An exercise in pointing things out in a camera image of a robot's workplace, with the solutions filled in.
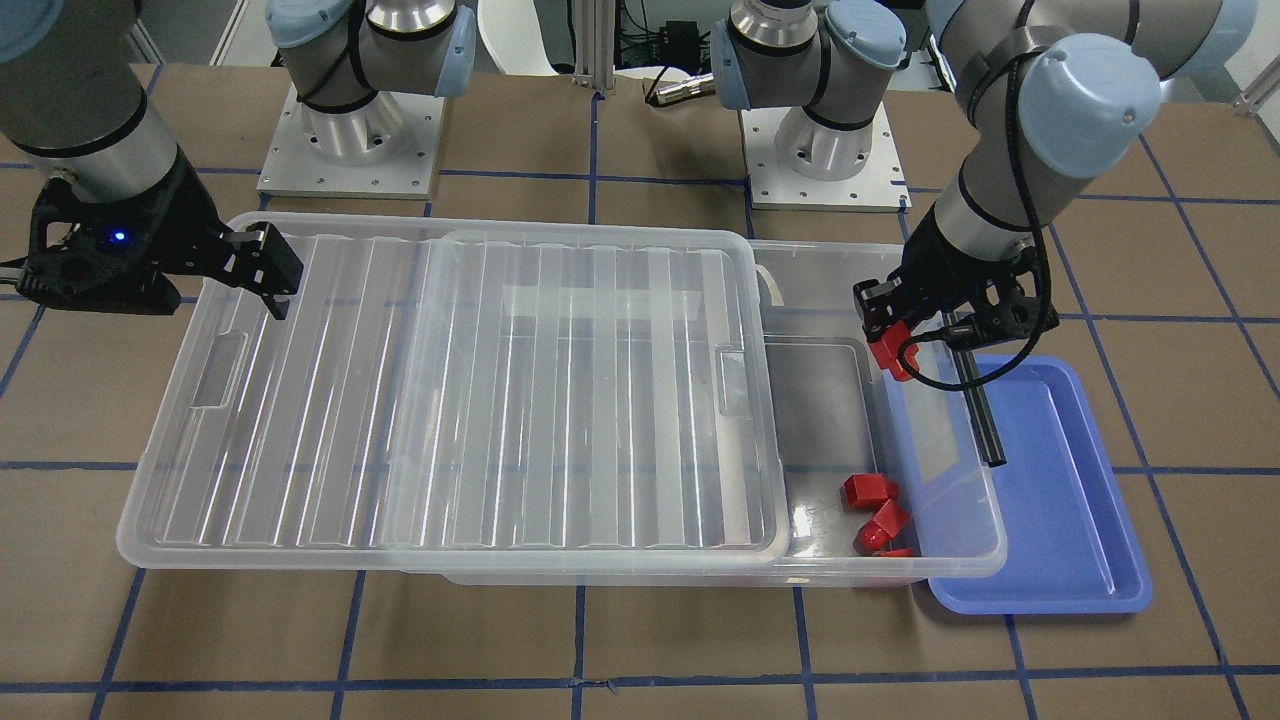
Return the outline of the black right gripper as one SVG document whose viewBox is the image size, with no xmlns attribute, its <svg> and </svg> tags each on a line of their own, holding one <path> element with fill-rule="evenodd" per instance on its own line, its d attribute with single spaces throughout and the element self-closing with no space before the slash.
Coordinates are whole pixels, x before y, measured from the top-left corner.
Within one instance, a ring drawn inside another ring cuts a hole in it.
<svg viewBox="0 0 1280 720">
<path fill-rule="evenodd" d="M 145 191 L 87 202 L 65 176 L 47 179 L 35 201 L 29 246 L 15 290 L 45 307 L 79 313 L 172 315 L 180 292 L 172 275 L 198 275 L 260 297 L 287 319 L 305 264 L 270 222 L 236 232 L 187 160 Z"/>
</svg>

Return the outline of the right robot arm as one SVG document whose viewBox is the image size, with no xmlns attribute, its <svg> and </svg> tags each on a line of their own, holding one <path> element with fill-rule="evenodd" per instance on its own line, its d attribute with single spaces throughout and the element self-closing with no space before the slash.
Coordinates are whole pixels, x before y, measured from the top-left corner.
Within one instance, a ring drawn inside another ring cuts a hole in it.
<svg viewBox="0 0 1280 720">
<path fill-rule="evenodd" d="M 172 315 L 174 278 L 202 277 L 284 319 L 303 261 L 268 222 L 223 222 L 131 61 L 280 60 L 305 138 L 351 167 L 404 141 L 394 94 L 465 94 L 477 40 L 462 1 L 5 1 L 3 137 L 45 181 L 3 283 L 55 310 Z"/>
</svg>

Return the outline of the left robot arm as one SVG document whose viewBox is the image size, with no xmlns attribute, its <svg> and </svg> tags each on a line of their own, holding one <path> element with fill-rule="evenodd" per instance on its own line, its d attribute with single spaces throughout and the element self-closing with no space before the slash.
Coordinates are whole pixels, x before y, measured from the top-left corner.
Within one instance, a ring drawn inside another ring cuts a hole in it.
<svg viewBox="0 0 1280 720">
<path fill-rule="evenodd" d="M 1254 26 L 1253 1 L 928 1 L 975 147 L 909 237 L 897 269 L 854 288 L 869 346 L 963 305 L 943 340 L 979 348 L 1057 323 L 1043 231 L 1110 172 L 1155 119 L 1167 79 L 1222 65 Z M 905 55 L 877 1 L 736 1 L 710 32 L 721 102 L 786 108 L 822 138 L 870 128 Z"/>
</svg>

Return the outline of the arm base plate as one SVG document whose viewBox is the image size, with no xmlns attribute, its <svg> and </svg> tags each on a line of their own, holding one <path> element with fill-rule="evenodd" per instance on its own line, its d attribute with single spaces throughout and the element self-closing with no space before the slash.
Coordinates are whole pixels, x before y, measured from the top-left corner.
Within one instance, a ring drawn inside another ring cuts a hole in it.
<svg viewBox="0 0 1280 720">
<path fill-rule="evenodd" d="M 447 101 L 380 92 L 365 108 L 326 114 L 285 96 L 259 174 L 273 197 L 428 201 Z"/>
<path fill-rule="evenodd" d="M 800 108 L 739 113 L 756 210 L 902 211 L 913 206 L 884 105 L 869 126 L 836 131 Z"/>
</svg>

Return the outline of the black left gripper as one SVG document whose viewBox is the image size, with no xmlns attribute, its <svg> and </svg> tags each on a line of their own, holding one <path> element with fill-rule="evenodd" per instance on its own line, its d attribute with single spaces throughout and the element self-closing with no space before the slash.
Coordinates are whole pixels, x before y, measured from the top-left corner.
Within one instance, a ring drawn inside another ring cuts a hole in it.
<svg viewBox="0 0 1280 720">
<path fill-rule="evenodd" d="M 980 260 L 955 249 L 929 211 L 888 279 L 859 282 L 852 296 L 864 336 L 879 336 L 879 346 L 892 351 L 933 315 L 969 304 L 973 314 L 943 341 L 952 350 L 978 350 L 1059 327 L 1056 307 L 1028 295 L 1024 275 L 1038 291 L 1050 278 L 1042 250 L 1030 241 L 1010 259 Z"/>
</svg>

